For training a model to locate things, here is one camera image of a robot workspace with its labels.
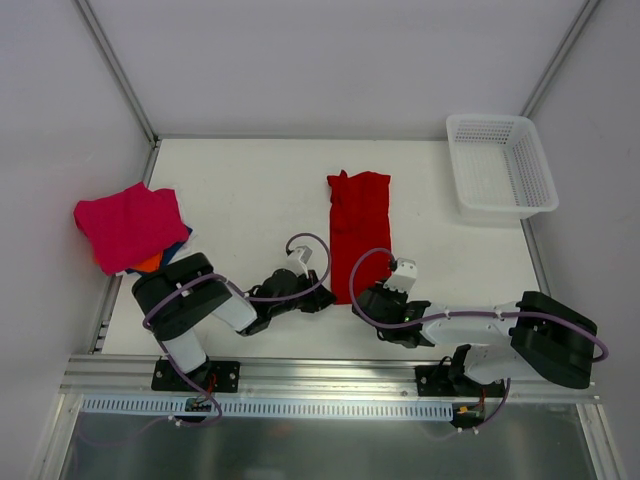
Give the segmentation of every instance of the glass panel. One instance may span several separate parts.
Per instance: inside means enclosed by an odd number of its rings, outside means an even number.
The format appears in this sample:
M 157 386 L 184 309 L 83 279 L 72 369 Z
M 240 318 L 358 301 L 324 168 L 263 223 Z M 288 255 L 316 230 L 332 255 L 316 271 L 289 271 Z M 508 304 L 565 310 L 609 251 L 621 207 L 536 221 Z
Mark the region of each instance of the glass panel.
M 152 417 L 85 414 L 96 442 L 135 434 Z M 574 406 L 509 405 L 479 435 L 434 441 L 449 424 L 227 418 L 207 428 L 160 422 L 118 447 L 74 433 L 68 480 L 595 479 Z

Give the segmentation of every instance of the pink cloth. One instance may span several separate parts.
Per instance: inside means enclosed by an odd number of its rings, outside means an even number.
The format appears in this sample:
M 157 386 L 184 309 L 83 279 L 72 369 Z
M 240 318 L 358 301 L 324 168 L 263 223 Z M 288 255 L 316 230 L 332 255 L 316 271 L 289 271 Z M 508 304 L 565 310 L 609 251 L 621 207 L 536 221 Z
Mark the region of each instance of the pink cloth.
M 152 192 L 142 183 L 110 197 L 82 200 L 73 216 L 107 275 L 121 272 L 189 238 L 175 192 L 170 189 Z

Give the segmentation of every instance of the orange cloth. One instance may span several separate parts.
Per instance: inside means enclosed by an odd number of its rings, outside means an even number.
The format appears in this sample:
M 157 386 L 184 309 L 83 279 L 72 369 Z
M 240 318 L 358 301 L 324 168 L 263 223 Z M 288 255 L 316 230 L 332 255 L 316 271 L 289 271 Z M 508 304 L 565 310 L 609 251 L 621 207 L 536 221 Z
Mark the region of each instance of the orange cloth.
M 153 257 L 147 258 L 144 262 L 140 262 L 133 267 L 132 270 L 138 270 L 139 272 L 151 273 L 160 268 L 162 262 L 162 255 L 164 252 L 156 253 Z

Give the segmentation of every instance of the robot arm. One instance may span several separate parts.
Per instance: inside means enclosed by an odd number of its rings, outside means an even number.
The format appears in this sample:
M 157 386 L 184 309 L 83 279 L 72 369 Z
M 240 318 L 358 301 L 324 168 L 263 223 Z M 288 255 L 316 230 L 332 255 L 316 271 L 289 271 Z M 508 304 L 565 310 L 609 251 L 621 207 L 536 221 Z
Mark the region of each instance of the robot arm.
M 503 378 L 542 377 L 568 388 L 589 386 L 594 343 L 588 337 L 597 333 L 591 320 L 540 292 L 525 292 L 518 302 L 490 308 L 409 302 L 417 278 L 415 262 L 400 258 L 391 267 L 388 279 L 360 294 L 354 313 L 362 317 L 361 310 L 377 322 L 383 341 L 407 348 L 461 345 L 448 369 L 449 381 L 460 394 L 475 394 Z M 540 318 L 545 316 L 562 323 Z M 424 323 L 415 323 L 425 317 Z
M 266 329 L 276 315 L 295 309 L 315 313 L 335 303 L 335 295 L 318 283 L 314 270 L 307 268 L 311 254 L 307 246 L 288 252 L 286 268 L 276 270 L 248 295 L 214 274 L 203 253 L 141 277 L 132 293 L 144 314 L 152 317 L 145 326 L 178 368 L 189 377 L 199 378 L 208 357 L 193 327 L 209 314 L 248 336 Z M 300 295 L 312 287 L 313 291 Z

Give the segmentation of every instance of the white cable channel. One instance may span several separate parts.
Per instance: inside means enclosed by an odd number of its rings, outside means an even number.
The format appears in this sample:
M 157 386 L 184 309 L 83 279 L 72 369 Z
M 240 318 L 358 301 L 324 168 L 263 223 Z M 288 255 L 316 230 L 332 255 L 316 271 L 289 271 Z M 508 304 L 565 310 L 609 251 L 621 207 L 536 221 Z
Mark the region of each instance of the white cable channel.
M 203 416 L 187 412 L 187 401 L 194 397 L 156 395 L 85 395 L 82 411 L 121 415 Z M 364 401 L 364 400 L 288 400 L 263 398 L 217 398 L 226 417 L 419 420 L 449 422 L 453 419 L 450 402 Z

